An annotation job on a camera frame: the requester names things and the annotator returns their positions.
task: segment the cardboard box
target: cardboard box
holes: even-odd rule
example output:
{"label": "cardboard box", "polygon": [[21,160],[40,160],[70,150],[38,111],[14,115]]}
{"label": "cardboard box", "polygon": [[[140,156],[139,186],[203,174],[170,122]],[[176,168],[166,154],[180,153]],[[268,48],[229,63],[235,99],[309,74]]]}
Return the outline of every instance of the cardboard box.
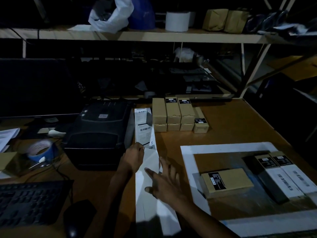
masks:
{"label": "cardboard box", "polygon": [[166,106],[164,98],[153,98],[152,117],[153,124],[166,124]]}
{"label": "cardboard box", "polygon": [[178,104],[182,115],[180,123],[194,124],[195,112],[189,98],[178,98]]}
{"label": "cardboard box", "polygon": [[180,131],[192,131],[194,124],[182,123],[180,124]]}
{"label": "cardboard box", "polygon": [[203,112],[201,111],[200,107],[194,108],[195,112],[195,126],[194,126],[194,133],[195,134],[205,134],[208,132],[209,124],[205,119]]}
{"label": "cardboard box", "polygon": [[207,10],[203,29],[207,31],[220,31],[226,23],[228,9],[211,9]]}
{"label": "cardboard box", "polygon": [[168,123],[167,124],[167,131],[179,131],[180,123]]}
{"label": "cardboard box", "polygon": [[200,184],[207,199],[244,193],[254,187],[242,168],[204,173]]}
{"label": "cardboard box", "polygon": [[167,124],[154,124],[154,132],[166,132]]}
{"label": "cardboard box", "polygon": [[167,124],[179,124],[181,114],[176,97],[165,98],[166,111],[167,111]]}
{"label": "cardboard box", "polygon": [[258,175],[278,204],[304,196],[303,192],[269,154],[248,157],[245,161],[252,172]]}
{"label": "cardboard box", "polygon": [[308,176],[281,151],[269,153],[274,161],[292,179],[304,194],[317,192],[317,186]]}
{"label": "cardboard box", "polygon": [[17,152],[0,153],[0,179],[16,177],[20,172]]}
{"label": "cardboard box", "polygon": [[248,16],[249,12],[228,11],[226,24],[224,25],[224,31],[227,33],[242,33]]}

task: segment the paper roll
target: paper roll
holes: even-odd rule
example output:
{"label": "paper roll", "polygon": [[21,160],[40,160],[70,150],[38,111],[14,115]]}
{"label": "paper roll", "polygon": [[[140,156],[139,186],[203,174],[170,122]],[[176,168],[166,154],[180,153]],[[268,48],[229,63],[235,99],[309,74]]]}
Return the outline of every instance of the paper roll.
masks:
{"label": "paper roll", "polygon": [[188,31],[190,12],[167,12],[165,30],[172,32]]}

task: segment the monitor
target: monitor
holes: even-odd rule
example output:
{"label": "monitor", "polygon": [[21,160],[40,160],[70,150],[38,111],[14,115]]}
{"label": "monitor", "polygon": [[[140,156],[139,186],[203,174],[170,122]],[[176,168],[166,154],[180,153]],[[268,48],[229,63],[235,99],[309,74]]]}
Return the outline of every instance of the monitor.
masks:
{"label": "monitor", "polygon": [[79,114],[84,101],[63,59],[0,59],[0,119]]}

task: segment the barcode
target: barcode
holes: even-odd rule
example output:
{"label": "barcode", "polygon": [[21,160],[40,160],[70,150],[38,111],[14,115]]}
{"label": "barcode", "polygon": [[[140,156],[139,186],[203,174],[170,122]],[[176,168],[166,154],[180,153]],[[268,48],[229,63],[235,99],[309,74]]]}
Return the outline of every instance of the barcode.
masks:
{"label": "barcode", "polygon": [[211,181],[212,181],[212,184],[213,184],[213,185],[216,185],[215,179],[212,178],[212,177],[210,177],[210,179],[211,179]]}
{"label": "barcode", "polygon": [[147,130],[147,129],[150,129],[151,127],[147,127],[147,128],[142,128],[140,129],[140,131],[144,131],[144,130]]}
{"label": "barcode", "polygon": [[293,173],[304,183],[304,185],[306,185],[307,187],[309,187],[310,185],[303,179],[303,177],[301,177],[299,175],[299,173],[297,173],[295,170],[293,170]]}
{"label": "barcode", "polygon": [[280,174],[277,174],[277,176],[283,181],[283,183],[289,188],[289,190],[293,190],[293,188],[287,183],[287,181],[281,176]]}

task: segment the right hand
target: right hand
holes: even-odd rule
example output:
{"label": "right hand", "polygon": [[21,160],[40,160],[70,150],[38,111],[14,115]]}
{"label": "right hand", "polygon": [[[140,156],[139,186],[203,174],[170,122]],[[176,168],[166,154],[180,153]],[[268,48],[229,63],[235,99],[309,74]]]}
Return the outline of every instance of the right hand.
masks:
{"label": "right hand", "polygon": [[162,157],[160,162],[163,168],[162,174],[145,168],[145,172],[152,178],[154,184],[153,187],[146,187],[145,191],[173,207],[179,199],[186,200],[186,197],[180,189],[179,174],[175,167]]}

